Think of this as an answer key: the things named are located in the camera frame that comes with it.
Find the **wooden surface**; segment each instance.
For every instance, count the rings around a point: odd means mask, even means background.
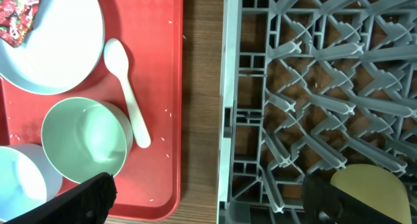
[[[181,204],[158,223],[215,223],[223,0],[184,0]],[[108,224],[145,223],[108,219]]]

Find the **red wrapper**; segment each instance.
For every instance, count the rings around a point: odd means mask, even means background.
[[[17,48],[33,27],[40,0],[0,0],[0,39]]]

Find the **wood grain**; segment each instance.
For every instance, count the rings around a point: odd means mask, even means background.
[[[222,32],[223,0],[184,0],[181,204],[160,223],[216,222]]]

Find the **green cup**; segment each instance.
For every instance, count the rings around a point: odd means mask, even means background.
[[[88,98],[68,98],[55,104],[42,125],[46,157],[76,183],[101,172],[116,176],[132,143],[126,115],[113,104]]]

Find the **white spoon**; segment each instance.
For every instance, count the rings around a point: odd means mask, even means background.
[[[112,38],[107,41],[104,48],[104,62],[107,69],[116,76],[123,89],[124,98],[129,110],[130,123],[132,124],[133,135],[135,136],[136,143],[141,148],[147,148],[151,145],[151,137],[149,136],[148,129],[145,121],[143,120],[141,110],[137,105],[135,96],[132,91],[128,79],[129,60],[126,51],[123,48],[122,43]]]

